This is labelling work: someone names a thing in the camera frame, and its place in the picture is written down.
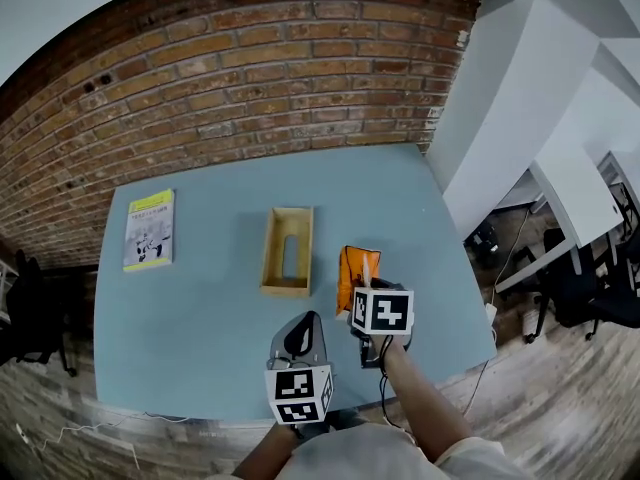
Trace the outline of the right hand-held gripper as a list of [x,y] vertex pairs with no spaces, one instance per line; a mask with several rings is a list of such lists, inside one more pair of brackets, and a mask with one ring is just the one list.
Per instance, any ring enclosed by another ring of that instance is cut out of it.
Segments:
[[373,336],[391,336],[405,351],[411,345],[415,321],[414,291],[399,283],[373,278],[370,286],[355,287],[349,324],[359,341],[363,369],[380,367]]

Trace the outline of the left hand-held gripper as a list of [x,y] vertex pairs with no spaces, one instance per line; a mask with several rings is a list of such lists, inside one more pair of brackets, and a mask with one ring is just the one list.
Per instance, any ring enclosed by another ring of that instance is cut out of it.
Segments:
[[266,366],[267,397],[279,424],[325,420],[334,383],[318,313],[303,313],[276,333]]

